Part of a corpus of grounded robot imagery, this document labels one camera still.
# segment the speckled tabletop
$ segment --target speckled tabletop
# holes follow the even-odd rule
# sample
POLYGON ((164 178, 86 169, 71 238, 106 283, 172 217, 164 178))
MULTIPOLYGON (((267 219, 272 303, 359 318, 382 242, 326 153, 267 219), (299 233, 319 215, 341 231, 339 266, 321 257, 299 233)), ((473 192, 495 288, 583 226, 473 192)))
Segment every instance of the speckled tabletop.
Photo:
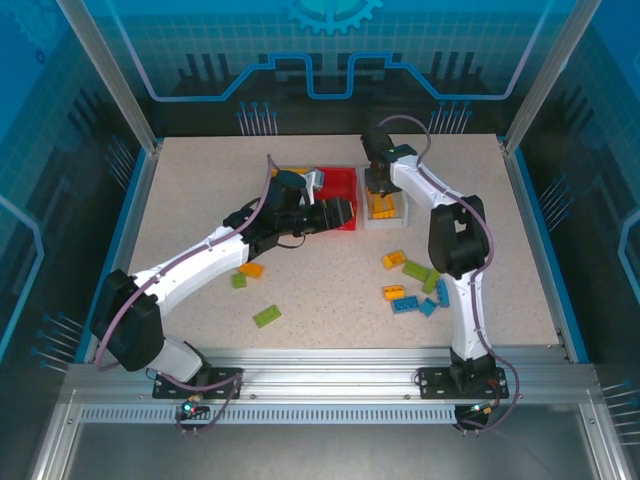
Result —
MULTIPOLYGON (((396 145, 424 145, 420 135, 394 136, 396 145)), ((366 165, 356 135, 167 138, 155 173, 130 272, 154 266, 206 237, 231 212, 262 191, 266 154, 282 166, 366 165)), ((493 265, 484 276, 485 319, 496 345, 557 343, 522 220, 493 135, 435 135, 426 162, 464 194, 479 195, 495 237, 493 265)), ((430 265, 429 212, 410 203, 406 229, 358 230, 309 236, 297 250, 273 249, 256 262, 259 280, 234 290, 231 273, 195 292, 164 321, 165 333, 208 348, 379 348, 449 345, 451 309, 429 318, 394 315, 385 285, 421 285, 387 271, 394 250, 430 265), (252 316, 276 304, 282 316, 258 329, 252 316)), ((287 239, 297 243, 297 239, 287 239)))

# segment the blue lego brick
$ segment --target blue lego brick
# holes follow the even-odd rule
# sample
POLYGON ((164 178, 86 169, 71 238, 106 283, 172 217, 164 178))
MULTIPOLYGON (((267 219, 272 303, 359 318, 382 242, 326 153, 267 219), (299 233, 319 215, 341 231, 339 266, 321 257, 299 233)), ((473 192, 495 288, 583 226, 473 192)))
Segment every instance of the blue lego brick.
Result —
POLYGON ((413 310, 418 310, 420 308, 420 304, 418 303, 418 297, 404 297, 397 298, 391 301, 391 309, 393 313, 405 313, 411 312, 413 310))
POLYGON ((427 317, 430 317, 431 314, 436 309, 436 302, 427 298, 422 305, 420 305, 420 311, 424 313, 427 317))
POLYGON ((438 280, 438 283, 436 283, 436 292, 438 294, 438 304, 442 308, 449 308, 451 306, 449 302, 449 291, 447 290, 447 284, 444 283, 444 280, 438 280))

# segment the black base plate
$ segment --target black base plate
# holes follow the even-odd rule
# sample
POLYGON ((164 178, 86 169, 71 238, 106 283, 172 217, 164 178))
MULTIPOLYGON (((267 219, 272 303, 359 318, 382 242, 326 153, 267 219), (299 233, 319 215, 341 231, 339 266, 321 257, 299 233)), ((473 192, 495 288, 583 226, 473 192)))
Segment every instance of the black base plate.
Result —
MULTIPOLYGON (((242 373, 241 368, 213 368, 211 370, 211 374, 209 375, 208 385, 213 383, 222 382, 227 378, 231 378, 234 375, 242 373)), ((231 393, 231 389, 233 388, 233 382, 220 387, 214 390, 209 390, 204 394, 205 400, 226 400, 231 393)), ((236 393, 233 394, 232 399, 237 399, 240 397, 240 389, 236 390, 236 393)), ((173 383, 169 382, 167 379, 160 375, 156 375, 156 381, 153 386, 153 392, 151 396, 153 398, 163 399, 163 400, 186 400, 194 392, 183 390, 182 388, 176 387, 173 383)))
MULTIPOLYGON (((496 368, 492 379, 498 383, 504 381, 504 386, 499 387, 498 394, 501 399, 509 398, 509 387, 506 384, 503 368, 496 368)), ((419 368, 415 377, 416 384, 420 387, 420 398, 422 400, 462 400, 478 399, 491 400, 496 398, 496 392, 487 385, 479 390, 462 395, 458 392, 456 385, 449 373, 449 367, 419 368)))

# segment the enclosure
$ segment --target enclosure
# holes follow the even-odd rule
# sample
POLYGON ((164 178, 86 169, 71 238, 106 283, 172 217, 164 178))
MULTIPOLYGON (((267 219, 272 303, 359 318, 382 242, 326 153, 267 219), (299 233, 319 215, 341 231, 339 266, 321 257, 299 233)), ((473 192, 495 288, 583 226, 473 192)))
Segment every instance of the enclosure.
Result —
POLYGON ((637 478, 638 19, 631 0, 4 2, 3 478, 637 478), (454 309, 396 315, 381 293, 424 296, 385 255, 432 267, 411 195, 402 228, 365 228, 360 136, 391 115, 424 124, 424 164, 482 199, 495 242, 486 333, 518 378, 499 362, 491 418, 508 418, 478 439, 452 427, 478 399, 415 382, 451 363, 454 309), (163 319, 244 371, 219 425, 183 439, 185 399, 153 398, 145 369, 98 372, 90 323, 111 272, 259 197, 267 154, 345 189, 355 228, 274 248, 246 288, 226 272, 163 319))

